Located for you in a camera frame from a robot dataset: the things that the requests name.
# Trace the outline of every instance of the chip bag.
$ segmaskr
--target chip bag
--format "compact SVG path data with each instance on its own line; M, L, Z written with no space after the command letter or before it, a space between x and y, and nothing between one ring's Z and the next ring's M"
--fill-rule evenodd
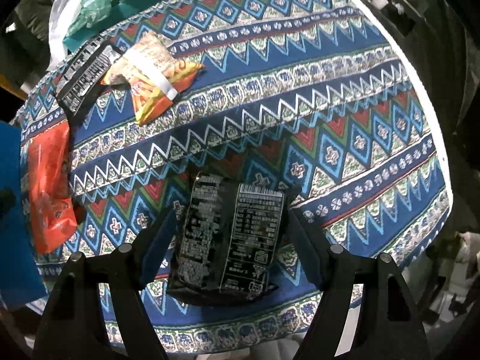
M63 122L32 139L28 148L30 216L35 250L50 253L77 228L68 197L69 125Z
M284 193L200 172L170 260L167 295L237 306L277 289L270 268L287 225Z
M102 84L128 82L135 118L143 125L164 113L177 94L193 84L201 68L202 64L174 59L149 31L111 66Z

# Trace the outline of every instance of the patterned tablecloth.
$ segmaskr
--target patterned tablecloth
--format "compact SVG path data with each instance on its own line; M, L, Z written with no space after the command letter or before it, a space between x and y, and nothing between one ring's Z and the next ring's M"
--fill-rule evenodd
M187 175L199 169L272 189L298 185L294 209L330 240L364 256L387 251L407 266L448 216L448 164L416 73L368 16L349 0L169 0L104 32L127 50L154 30L174 57L205 72L143 127L128 90L98 98L73 132L70 187L87 218L63 246L37 256L42 275L57 276L74 251L93 256L131 242L161 207L181 210ZM26 215L28 140L64 119L53 93L65 66L18 115ZM170 256L142 293L167 351L232 350L304 331L321 297L287 239L272 269L278 290L242 307L166 296ZM121 344L109 288L100 293L110 340ZM352 304L360 296L356 286Z

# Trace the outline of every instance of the snack package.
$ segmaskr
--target snack package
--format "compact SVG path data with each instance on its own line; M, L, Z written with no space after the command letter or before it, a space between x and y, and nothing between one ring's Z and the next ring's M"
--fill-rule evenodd
M63 122L32 139L28 148L30 216L35 250L50 253L77 228L68 197L69 125Z
M105 74L103 85L128 82L135 118L143 125L173 104L194 82L202 64L174 59L153 31L146 32Z
M57 86L57 100L70 126L82 125L98 96L104 90L100 79L121 57L116 47L102 38L93 38L70 61Z
M239 305L268 282L282 230L284 194L199 173L171 260L167 293L195 306Z

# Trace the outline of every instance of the black food package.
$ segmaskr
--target black food package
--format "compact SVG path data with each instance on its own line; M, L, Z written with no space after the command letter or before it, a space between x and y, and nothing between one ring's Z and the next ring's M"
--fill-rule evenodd
M101 37L89 40L69 62L60 78L56 96L71 127L80 126L97 97L105 90L99 83L122 52Z
M170 264L167 294L195 306L233 306L277 287L268 282L285 196L199 173Z

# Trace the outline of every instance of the red snack bag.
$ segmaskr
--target red snack bag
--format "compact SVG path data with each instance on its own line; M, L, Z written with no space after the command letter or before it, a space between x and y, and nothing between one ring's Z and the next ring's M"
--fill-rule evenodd
M59 247L77 228L67 187L69 130L61 123L33 138L28 148L30 216L39 254Z

